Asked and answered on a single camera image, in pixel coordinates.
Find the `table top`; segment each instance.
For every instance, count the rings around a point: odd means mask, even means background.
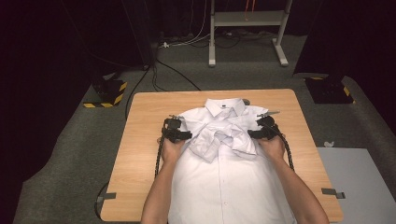
[[[286,135],[295,172],[317,196],[330,222],[341,221],[343,213],[338,200],[321,192],[322,188],[332,189],[332,184],[292,90],[137,93],[107,188],[107,193],[116,193],[116,199],[104,201],[102,220],[140,221],[144,202],[154,181],[157,139],[161,137],[163,121],[169,115],[202,107],[206,99],[230,98],[248,99],[251,105],[280,111],[272,117],[279,130]]]

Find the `human hand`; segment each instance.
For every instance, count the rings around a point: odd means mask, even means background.
[[[177,162],[180,157],[180,151],[186,141],[171,142],[169,139],[165,138],[163,140],[163,163],[166,162]]]
[[[264,153],[272,161],[284,161],[283,156],[285,154],[285,145],[279,136],[275,136],[271,140],[266,138],[257,139],[260,146],[264,150]]]

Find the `gray carpet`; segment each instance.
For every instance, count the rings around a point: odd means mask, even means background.
[[[215,68],[207,66],[208,47],[160,49],[158,59],[176,68],[203,91],[294,90],[316,145],[323,147],[325,141],[334,141],[335,147],[367,148],[395,198],[396,137],[359,85],[349,77],[343,80],[356,104],[315,105],[302,79],[314,75],[292,76],[305,36],[284,37],[282,47],[290,63],[288,67],[279,66],[271,37],[264,35],[258,40],[255,36],[244,37],[230,49],[220,46],[231,46],[234,39],[218,38]],[[195,91],[169,68],[157,64],[157,69],[157,84],[162,88]],[[102,223],[93,211],[93,203],[111,175],[125,125],[127,96],[143,74],[136,68],[121,75],[120,79],[127,81],[128,87],[119,106],[78,107],[59,136],[48,164],[24,182],[14,223]],[[152,71],[135,92],[155,91],[151,79]]]

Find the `person's left hand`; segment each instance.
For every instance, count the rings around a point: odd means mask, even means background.
[[[163,163],[166,162],[177,162],[180,157],[181,148],[186,141],[171,142],[169,139],[165,138],[163,140]]]

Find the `shirt collar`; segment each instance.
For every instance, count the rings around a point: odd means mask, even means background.
[[[212,100],[207,99],[205,103],[206,109],[212,114],[213,117],[221,113],[223,107],[231,107],[237,116],[241,116],[246,106],[242,99],[226,99],[226,100]]]

